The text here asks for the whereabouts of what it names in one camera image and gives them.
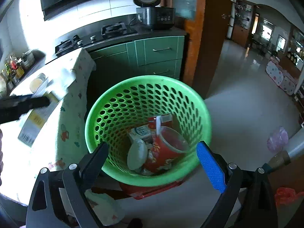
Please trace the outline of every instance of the red cup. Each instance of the red cup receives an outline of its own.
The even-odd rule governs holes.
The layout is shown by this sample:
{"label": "red cup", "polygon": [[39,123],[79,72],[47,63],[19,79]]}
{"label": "red cup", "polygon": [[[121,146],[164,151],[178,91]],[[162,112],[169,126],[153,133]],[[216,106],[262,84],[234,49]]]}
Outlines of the red cup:
{"label": "red cup", "polygon": [[172,128],[162,126],[143,166],[152,173],[168,170],[171,168],[171,162],[187,152],[188,148],[183,136]]}

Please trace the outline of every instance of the table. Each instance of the table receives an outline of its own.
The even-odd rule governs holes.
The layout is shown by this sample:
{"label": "table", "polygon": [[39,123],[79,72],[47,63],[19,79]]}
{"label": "table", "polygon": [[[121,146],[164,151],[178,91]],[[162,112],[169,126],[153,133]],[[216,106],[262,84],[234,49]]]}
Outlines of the table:
{"label": "table", "polygon": [[0,125],[4,163],[0,193],[24,205],[29,203],[41,168],[62,170],[79,162],[88,153],[84,116],[88,78],[95,62],[86,50],[77,49],[43,66],[18,85],[11,95],[31,94],[29,84],[34,78],[44,73],[51,80],[62,68],[74,71],[76,80],[42,127],[32,147],[17,139],[22,119]]}

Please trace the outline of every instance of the gas stove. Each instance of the gas stove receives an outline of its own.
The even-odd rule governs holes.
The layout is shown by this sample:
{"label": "gas stove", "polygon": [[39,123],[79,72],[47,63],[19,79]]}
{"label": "gas stove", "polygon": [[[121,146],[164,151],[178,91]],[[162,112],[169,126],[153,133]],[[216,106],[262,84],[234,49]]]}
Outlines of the gas stove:
{"label": "gas stove", "polygon": [[103,26],[101,31],[91,35],[83,36],[81,38],[78,35],[75,35],[72,39],[67,39],[66,41],[61,42],[55,47],[55,55],[60,57],[73,50],[76,50],[77,48],[87,47],[106,39],[121,37],[133,33],[137,33],[137,31],[129,26],[126,26],[126,24],[122,22]]}

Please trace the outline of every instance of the blue grip pad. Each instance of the blue grip pad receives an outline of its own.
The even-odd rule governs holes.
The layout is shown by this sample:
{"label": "blue grip pad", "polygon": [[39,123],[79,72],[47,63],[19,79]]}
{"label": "blue grip pad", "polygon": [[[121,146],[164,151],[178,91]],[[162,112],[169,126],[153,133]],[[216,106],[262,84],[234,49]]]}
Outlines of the blue grip pad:
{"label": "blue grip pad", "polygon": [[224,172],[222,171],[221,167],[219,167],[206,146],[202,142],[197,144],[197,157],[199,158],[199,161],[201,162],[212,186],[223,193],[226,189]]}

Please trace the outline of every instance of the drawer handle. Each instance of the drawer handle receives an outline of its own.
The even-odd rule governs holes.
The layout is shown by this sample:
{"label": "drawer handle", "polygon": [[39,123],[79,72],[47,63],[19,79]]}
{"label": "drawer handle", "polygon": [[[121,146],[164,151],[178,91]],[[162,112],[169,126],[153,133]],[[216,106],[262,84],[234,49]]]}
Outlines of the drawer handle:
{"label": "drawer handle", "polygon": [[99,56],[99,57],[96,57],[96,58],[94,58],[93,60],[96,60],[96,59],[98,59],[98,58],[102,58],[102,57],[104,57],[104,55]]}
{"label": "drawer handle", "polygon": [[169,69],[167,69],[167,71],[164,71],[164,72],[159,72],[159,73],[155,73],[153,72],[153,74],[164,74],[164,73],[168,73],[169,72]]}
{"label": "drawer handle", "polygon": [[170,47],[168,47],[168,48],[166,48],[166,49],[160,49],[160,50],[155,50],[155,49],[153,49],[152,51],[157,52],[157,51],[163,51],[163,50],[171,50],[171,48],[170,48]]}

